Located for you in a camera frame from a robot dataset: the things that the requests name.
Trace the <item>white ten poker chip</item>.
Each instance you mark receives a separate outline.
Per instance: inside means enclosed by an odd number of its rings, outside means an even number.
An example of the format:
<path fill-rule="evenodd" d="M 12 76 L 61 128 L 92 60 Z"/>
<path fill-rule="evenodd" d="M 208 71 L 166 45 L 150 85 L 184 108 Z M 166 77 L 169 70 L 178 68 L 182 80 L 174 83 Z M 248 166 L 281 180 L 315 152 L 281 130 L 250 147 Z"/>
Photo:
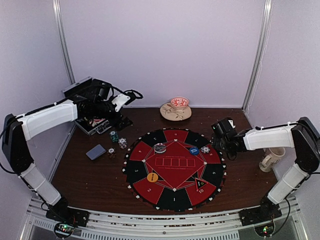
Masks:
<path fill-rule="evenodd" d="M 208 146 L 203 146 L 200 150 L 203 154 L 208 154 L 211 151 Z"/>

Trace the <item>green poker chip stack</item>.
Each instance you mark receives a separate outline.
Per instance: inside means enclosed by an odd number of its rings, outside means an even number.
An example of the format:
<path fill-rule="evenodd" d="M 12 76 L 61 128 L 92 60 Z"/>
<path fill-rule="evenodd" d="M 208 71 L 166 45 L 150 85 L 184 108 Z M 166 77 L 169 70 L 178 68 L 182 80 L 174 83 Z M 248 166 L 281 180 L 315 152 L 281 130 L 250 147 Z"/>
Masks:
<path fill-rule="evenodd" d="M 111 131 L 109 133 L 109 136 L 110 136 L 110 139 L 113 143 L 117 143 L 119 141 L 119 136 L 118 136 L 118 133 L 116 131 Z"/>

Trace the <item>blue small blind button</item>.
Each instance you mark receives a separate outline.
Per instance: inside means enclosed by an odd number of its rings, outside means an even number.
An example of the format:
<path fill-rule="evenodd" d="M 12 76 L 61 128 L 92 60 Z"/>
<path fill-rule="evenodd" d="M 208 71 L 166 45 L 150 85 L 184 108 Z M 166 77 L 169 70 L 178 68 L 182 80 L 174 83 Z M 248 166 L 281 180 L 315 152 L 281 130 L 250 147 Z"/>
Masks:
<path fill-rule="evenodd" d="M 199 149 L 197 148 L 197 147 L 191 147 L 190 149 L 189 149 L 189 153 L 191 154 L 191 155 L 198 155 L 199 154 Z"/>

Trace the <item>blue white poker chip stack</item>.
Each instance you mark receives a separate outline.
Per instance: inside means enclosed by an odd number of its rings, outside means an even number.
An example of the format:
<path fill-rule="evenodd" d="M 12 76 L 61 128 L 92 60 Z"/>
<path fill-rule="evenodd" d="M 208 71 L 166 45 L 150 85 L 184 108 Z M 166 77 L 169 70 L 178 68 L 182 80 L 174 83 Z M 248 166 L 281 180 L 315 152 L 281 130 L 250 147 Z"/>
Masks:
<path fill-rule="evenodd" d="M 119 138 L 118 145 L 121 149 L 126 149 L 128 147 L 127 139 L 124 137 Z"/>

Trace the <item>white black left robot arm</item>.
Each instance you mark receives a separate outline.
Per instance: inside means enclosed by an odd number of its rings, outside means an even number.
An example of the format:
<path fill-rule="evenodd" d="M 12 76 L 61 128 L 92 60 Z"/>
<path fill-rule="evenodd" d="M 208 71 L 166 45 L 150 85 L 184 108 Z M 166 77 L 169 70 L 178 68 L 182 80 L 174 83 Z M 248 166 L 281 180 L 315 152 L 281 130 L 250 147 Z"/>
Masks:
<path fill-rule="evenodd" d="M 45 203 L 61 222 L 72 218 L 72 211 L 61 203 L 62 195 L 39 170 L 30 146 L 34 139 L 48 135 L 61 125 L 78 120 L 105 120 L 111 126 L 121 123 L 121 109 L 142 95 L 133 89 L 120 90 L 104 80 L 92 77 L 73 83 L 63 91 L 63 99 L 19 115 L 8 114 L 4 120 L 2 152 L 11 169 Z"/>

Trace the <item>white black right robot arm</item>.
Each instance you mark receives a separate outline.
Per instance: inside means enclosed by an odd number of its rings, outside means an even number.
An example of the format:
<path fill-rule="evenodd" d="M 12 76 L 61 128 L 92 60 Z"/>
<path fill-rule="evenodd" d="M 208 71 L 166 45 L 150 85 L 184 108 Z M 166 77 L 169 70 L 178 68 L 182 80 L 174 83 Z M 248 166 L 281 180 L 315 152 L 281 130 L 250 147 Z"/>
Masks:
<path fill-rule="evenodd" d="M 266 150 L 259 163 L 267 172 L 285 156 L 286 148 L 295 150 L 296 159 L 289 170 L 272 187 L 256 210 L 259 220 L 268 220 L 279 204 L 320 166 L 320 134 L 308 117 L 298 121 L 269 127 L 255 127 L 237 132 L 231 118 L 224 118 L 212 126 L 214 144 L 223 149 L 229 159 L 238 152 Z"/>

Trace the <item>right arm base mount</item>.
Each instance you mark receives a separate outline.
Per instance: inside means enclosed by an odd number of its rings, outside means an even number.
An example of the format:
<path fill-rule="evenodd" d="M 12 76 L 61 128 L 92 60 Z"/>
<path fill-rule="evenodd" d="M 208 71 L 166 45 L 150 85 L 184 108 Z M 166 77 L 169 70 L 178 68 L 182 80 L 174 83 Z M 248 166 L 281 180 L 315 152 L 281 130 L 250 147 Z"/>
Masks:
<path fill-rule="evenodd" d="M 242 209 L 238 214 L 242 226 L 259 224 L 282 216 L 279 204 L 274 204 L 266 196 L 261 199 L 259 206 Z"/>

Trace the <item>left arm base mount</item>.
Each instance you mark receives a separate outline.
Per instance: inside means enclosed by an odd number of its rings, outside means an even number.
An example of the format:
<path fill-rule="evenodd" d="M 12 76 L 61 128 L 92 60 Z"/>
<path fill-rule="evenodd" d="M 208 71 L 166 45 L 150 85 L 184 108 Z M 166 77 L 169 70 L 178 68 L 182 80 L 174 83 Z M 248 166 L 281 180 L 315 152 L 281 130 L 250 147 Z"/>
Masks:
<path fill-rule="evenodd" d="M 55 205 L 47 204 L 46 217 L 58 222 L 76 227 L 86 227 L 90 213 L 87 210 L 69 207 L 69 202 L 63 196 Z"/>

